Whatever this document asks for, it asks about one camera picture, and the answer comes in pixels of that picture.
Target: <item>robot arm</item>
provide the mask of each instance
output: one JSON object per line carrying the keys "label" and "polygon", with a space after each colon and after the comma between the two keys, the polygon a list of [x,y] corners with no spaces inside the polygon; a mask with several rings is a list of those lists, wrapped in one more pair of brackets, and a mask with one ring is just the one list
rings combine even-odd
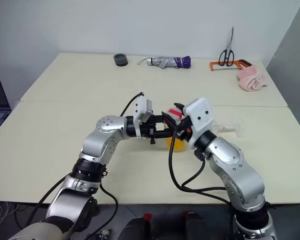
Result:
{"label": "robot arm", "polygon": [[[97,200],[92,194],[107,175],[106,165],[119,141],[145,137],[154,144],[156,138],[171,137],[175,129],[177,137],[199,151],[223,181],[242,231],[241,239],[277,240],[265,205],[264,183],[237,146],[210,131],[213,122],[210,102],[199,98],[187,106],[175,105],[185,116],[178,123],[164,113],[153,115],[151,101],[143,96],[137,101],[133,117],[101,118],[85,139],[79,159],[50,204],[45,220],[29,225],[9,240],[68,240],[74,232],[86,229],[97,213]],[[170,128],[157,131],[156,123],[163,121]]]}

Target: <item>scissors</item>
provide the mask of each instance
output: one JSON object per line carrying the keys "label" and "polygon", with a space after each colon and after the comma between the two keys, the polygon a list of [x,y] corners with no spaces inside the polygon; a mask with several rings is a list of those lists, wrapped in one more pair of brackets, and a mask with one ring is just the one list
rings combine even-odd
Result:
{"label": "scissors", "polygon": [[219,57],[219,65],[224,66],[225,64],[230,67],[232,64],[234,64],[235,55],[234,52],[231,49],[232,39],[234,37],[234,27],[231,29],[230,37],[228,45],[226,46],[226,49],[221,52]]}

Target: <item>pink towel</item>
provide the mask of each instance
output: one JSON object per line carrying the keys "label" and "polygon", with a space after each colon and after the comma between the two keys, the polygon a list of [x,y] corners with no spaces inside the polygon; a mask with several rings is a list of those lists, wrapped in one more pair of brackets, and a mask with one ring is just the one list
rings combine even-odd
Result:
{"label": "pink towel", "polygon": [[258,91],[263,86],[268,86],[268,79],[255,65],[245,67],[239,71],[237,77],[239,79],[238,85],[249,92]]}

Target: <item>table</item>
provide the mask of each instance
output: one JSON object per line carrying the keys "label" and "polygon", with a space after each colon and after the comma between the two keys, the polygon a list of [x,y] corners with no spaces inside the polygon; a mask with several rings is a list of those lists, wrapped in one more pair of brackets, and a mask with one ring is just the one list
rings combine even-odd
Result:
{"label": "table", "polygon": [[[77,160],[85,137],[97,120],[118,115],[123,104],[97,102],[20,102],[0,127],[0,201],[36,203]],[[154,113],[170,106],[153,104]],[[127,110],[132,115],[133,109]],[[261,175],[266,200],[300,203],[300,126],[287,107],[214,106],[219,123],[241,119],[242,137],[222,133],[242,149],[245,159]],[[175,175],[181,183],[200,167],[193,150],[173,154]],[[219,203],[178,190],[168,170],[166,141],[131,138],[119,143],[107,166],[104,187],[121,204]],[[207,164],[192,188],[222,186]],[[215,194],[226,197],[225,192]],[[51,194],[46,203],[50,203]],[[100,204],[113,203],[101,191]]]}
{"label": "table", "polygon": [[186,104],[206,97],[214,106],[287,107],[260,61],[252,63],[269,78],[270,84],[247,92],[237,84],[239,70],[210,71],[212,59],[192,59],[190,69],[161,69],[145,62],[137,65],[144,56],[127,58],[128,65],[119,67],[112,54],[61,53],[21,101],[118,103],[144,92],[155,104]]}

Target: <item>gray floor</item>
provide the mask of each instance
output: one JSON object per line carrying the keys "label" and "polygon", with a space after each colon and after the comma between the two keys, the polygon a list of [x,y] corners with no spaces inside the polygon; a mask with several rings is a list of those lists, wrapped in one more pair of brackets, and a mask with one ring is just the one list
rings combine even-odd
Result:
{"label": "gray floor", "polygon": [[[32,210],[32,206],[26,210],[17,212],[20,224],[24,224]],[[71,240],[82,240],[87,234],[93,232],[104,223],[114,210],[113,205],[101,205],[99,214],[91,221],[88,229],[81,233],[75,233]],[[109,240],[117,240],[124,226],[135,217],[142,217],[145,213],[153,214],[151,220],[152,235],[159,240],[183,240],[182,213],[194,211],[200,214],[206,221],[208,230],[213,233],[211,240],[225,240],[229,236],[230,213],[225,205],[120,205],[117,215],[106,229],[111,229]],[[282,205],[270,210],[278,240],[300,240],[300,205]],[[44,218],[46,209],[41,208],[35,216],[35,221]],[[6,240],[19,229],[14,216],[9,216],[0,226],[0,240]]]}

